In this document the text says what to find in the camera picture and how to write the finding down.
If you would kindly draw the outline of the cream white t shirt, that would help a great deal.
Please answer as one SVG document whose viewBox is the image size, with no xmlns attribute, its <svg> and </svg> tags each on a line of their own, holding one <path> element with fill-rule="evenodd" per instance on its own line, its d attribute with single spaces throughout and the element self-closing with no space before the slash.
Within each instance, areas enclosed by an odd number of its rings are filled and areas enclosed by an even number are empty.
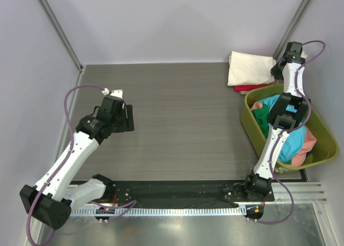
<svg viewBox="0 0 344 246">
<path fill-rule="evenodd" d="M 276 64 L 271 56 L 232 51 L 228 58 L 228 86 L 261 85 L 275 81 L 270 70 Z"/>
</svg>

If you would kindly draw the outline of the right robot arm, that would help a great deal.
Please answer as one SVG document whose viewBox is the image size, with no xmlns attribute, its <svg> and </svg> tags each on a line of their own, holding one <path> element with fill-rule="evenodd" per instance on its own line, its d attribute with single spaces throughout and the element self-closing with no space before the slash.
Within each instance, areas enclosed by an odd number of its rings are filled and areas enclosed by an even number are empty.
<svg viewBox="0 0 344 246">
<path fill-rule="evenodd" d="M 274 77 L 283 78 L 284 87 L 268 114 L 269 134 L 263 152 L 242 187 L 242 194 L 248 201 L 262 201 L 270 194 L 274 167 L 283 145 L 291 132 L 301 129 L 310 118 L 311 103 L 303 90 L 306 66 L 303 46 L 300 42 L 288 42 L 283 55 L 271 69 Z"/>
</svg>

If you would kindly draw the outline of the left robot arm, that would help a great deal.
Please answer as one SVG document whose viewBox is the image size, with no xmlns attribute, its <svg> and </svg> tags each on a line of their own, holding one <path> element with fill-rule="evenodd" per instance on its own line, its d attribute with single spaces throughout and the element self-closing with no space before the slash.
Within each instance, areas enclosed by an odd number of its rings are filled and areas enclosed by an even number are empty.
<svg viewBox="0 0 344 246">
<path fill-rule="evenodd" d="M 111 179 L 94 175 L 86 183 L 69 189 L 85 160 L 112 133 L 134 130 L 133 109 L 123 100 L 122 90 L 103 98 L 96 115 L 82 118 L 73 141 L 34 186 L 24 185 L 19 195 L 26 213 L 54 230 L 60 229 L 72 211 L 93 201 L 110 202 L 115 195 Z"/>
</svg>

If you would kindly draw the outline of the folded red t shirt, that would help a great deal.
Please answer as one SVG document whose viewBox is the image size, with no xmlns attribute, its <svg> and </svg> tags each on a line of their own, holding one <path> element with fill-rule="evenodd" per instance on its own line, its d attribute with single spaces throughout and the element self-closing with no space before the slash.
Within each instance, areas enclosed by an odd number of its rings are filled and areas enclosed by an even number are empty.
<svg viewBox="0 0 344 246">
<path fill-rule="evenodd" d="M 268 86 L 268 84 L 259 84 L 259 85 L 236 85 L 234 87 L 234 91 L 241 92 L 241 91 L 251 91 L 259 88 L 264 88 Z"/>
</svg>

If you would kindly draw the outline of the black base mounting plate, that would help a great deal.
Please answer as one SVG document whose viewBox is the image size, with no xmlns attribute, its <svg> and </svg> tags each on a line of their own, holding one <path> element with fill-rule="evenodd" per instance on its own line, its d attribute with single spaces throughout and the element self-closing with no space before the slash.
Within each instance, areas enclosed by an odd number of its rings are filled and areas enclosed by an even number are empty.
<svg viewBox="0 0 344 246">
<path fill-rule="evenodd" d="M 139 208 L 216 208 L 241 202 L 273 202 L 273 190 L 260 192 L 243 180 L 113 181 L 99 203 L 123 205 L 136 200 Z"/>
</svg>

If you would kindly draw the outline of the green t shirt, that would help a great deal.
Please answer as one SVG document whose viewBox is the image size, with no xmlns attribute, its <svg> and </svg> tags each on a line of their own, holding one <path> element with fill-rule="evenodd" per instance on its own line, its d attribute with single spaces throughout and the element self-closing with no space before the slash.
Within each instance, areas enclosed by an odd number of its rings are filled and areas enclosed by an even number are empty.
<svg viewBox="0 0 344 246">
<path fill-rule="evenodd" d="M 260 130 L 262 131 L 264 137 L 267 138 L 269 134 L 269 122 L 268 122 L 269 107 L 263 104 L 261 108 L 252 109 L 252 114 Z"/>
</svg>

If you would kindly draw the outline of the light blue t shirt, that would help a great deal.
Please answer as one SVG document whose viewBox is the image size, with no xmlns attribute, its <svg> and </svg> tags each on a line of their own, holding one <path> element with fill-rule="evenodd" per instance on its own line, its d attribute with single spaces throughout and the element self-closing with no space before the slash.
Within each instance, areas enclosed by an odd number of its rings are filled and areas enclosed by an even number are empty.
<svg viewBox="0 0 344 246">
<path fill-rule="evenodd" d="M 269 107 L 269 112 L 272 107 L 275 105 L 279 98 L 279 95 L 274 95 L 272 97 L 264 98 L 259 100 L 258 107 L 261 108 L 263 104 Z M 303 126 L 300 129 L 291 132 L 287 140 L 285 141 L 279 156 L 278 160 L 282 163 L 288 163 L 293 158 L 295 158 L 298 154 L 301 153 L 302 147 L 304 145 L 305 137 L 307 131 L 306 127 Z"/>
</svg>

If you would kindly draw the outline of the pink t shirt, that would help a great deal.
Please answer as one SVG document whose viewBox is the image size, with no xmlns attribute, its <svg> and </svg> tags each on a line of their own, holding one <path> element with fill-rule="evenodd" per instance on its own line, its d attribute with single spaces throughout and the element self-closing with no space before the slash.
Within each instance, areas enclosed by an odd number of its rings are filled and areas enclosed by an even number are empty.
<svg viewBox="0 0 344 246">
<path fill-rule="evenodd" d="M 250 110 L 252 111 L 252 109 L 255 109 L 255 108 L 259 108 L 257 102 L 253 104 Z M 311 133 L 311 131 L 307 127 L 306 127 L 306 131 L 307 131 L 307 134 L 305 137 L 305 141 L 304 141 L 304 145 L 302 147 L 301 153 L 298 154 L 295 158 L 293 158 L 288 163 L 284 163 L 284 164 L 290 165 L 292 167 L 300 167 L 301 165 L 304 164 L 306 158 L 309 156 L 309 154 L 311 153 L 313 147 L 315 146 L 317 142 L 317 139 L 314 137 L 314 135 Z"/>
</svg>

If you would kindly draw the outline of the olive green plastic basket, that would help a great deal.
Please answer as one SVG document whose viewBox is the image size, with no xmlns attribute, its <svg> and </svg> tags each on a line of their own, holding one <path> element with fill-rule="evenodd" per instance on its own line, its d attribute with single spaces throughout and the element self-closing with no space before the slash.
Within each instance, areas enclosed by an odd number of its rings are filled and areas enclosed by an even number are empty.
<svg viewBox="0 0 344 246">
<path fill-rule="evenodd" d="M 244 107 L 241 111 L 240 121 L 258 156 L 262 154 L 266 138 L 264 137 L 250 109 L 255 102 L 274 95 L 279 95 L 282 92 L 283 84 L 269 85 L 264 88 L 252 90 L 244 97 Z M 306 157 L 304 163 L 298 167 L 293 167 L 291 164 L 277 162 L 275 166 L 275 170 L 277 172 L 284 173 L 306 169 L 327 163 L 336 158 L 339 153 L 338 143 L 315 110 L 312 110 L 306 126 L 317 139 L 310 155 Z"/>
</svg>

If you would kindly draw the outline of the right aluminium frame post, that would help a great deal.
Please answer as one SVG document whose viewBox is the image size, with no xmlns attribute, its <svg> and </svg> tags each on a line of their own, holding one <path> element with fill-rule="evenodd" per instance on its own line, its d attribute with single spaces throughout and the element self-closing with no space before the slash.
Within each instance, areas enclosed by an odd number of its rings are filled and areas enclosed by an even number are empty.
<svg viewBox="0 0 344 246">
<path fill-rule="evenodd" d="M 293 17 L 291 18 L 288 26 L 286 27 L 275 51 L 273 54 L 273 58 L 276 60 L 280 54 L 282 53 L 282 49 L 287 44 L 293 33 L 295 32 L 296 28 L 298 27 L 299 23 L 301 22 L 304 14 L 307 12 L 309 6 L 311 5 L 313 0 L 301 0 L 299 6 Z"/>
</svg>

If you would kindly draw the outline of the aluminium frame post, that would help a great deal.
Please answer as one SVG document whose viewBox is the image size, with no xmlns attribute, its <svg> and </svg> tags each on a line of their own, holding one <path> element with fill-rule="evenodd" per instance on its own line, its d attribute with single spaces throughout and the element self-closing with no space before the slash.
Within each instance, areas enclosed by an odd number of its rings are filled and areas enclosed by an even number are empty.
<svg viewBox="0 0 344 246">
<path fill-rule="evenodd" d="M 62 29 L 53 9 L 51 8 L 48 0 L 38 0 L 39 4 L 41 5 L 44 13 L 46 14 L 49 22 L 51 23 L 53 29 L 57 33 L 61 43 L 63 44 L 64 48 L 66 49 L 68 55 L 70 56 L 71 60 L 73 61 L 74 65 L 76 66 L 77 70 L 81 72 L 83 70 L 83 65 L 78 59 L 73 47 L 71 46 L 64 30 Z"/>
<path fill-rule="evenodd" d="M 276 60 L 280 54 L 282 53 L 282 49 L 287 44 L 293 33 L 295 32 L 296 28 L 298 27 L 299 23 L 301 22 L 304 14 L 307 12 L 309 6 L 311 5 L 313 0 L 301 0 L 299 6 L 293 17 L 291 18 L 288 26 L 286 27 L 275 51 L 273 54 L 273 58 Z"/>
</svg>

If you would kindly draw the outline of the aluminium rail profile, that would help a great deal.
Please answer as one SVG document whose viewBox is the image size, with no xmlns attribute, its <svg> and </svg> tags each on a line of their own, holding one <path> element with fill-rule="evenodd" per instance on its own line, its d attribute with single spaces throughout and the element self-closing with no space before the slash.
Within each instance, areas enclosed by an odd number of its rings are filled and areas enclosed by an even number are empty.
<svg viewBox="0 0 344 246">
<path fill-rule="evenodd" d="M 283 187 L 279 183 L 272 183 L 271 188 L 273 190 L 275 200 L 273 202 L 266 203 L 287 203 L 293 200 L 296 203 L 304 203 L 307 201 L 319 201 L 325 202 L 326 197 L 321 185 L 317 182 L 291 182 L 286 183 L 286 187 Z M 262 203 L 262 202 L 241 202 L 244 203 Z"/>
</svg>

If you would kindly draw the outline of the left aluminium frame post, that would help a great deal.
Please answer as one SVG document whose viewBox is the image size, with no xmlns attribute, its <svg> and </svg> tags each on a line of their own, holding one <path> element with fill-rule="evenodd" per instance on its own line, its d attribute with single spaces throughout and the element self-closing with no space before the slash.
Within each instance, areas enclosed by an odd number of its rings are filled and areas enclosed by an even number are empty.
<svg viewBox="0 0 344 246">
<path fill-rule="evenodd" d="M 78 59 L 73 47 L 71 46 L 64 30 L 62 29 L 53 9 L 51 8 L 48 0 L 38 0 L 39 4 L 41 5 L 44 13 L 46 14 L 49 22 L 51 23 L 53 29 L 57 33 L 61 43 L 63 44 L 64 48 L 66 49 L 68 55 L 70 56 L 71 60 L 73 61 L 74 65 L 76 66 L 77 70 L 81 72 L 83 70 L 83 65 Z"/>
</svg>

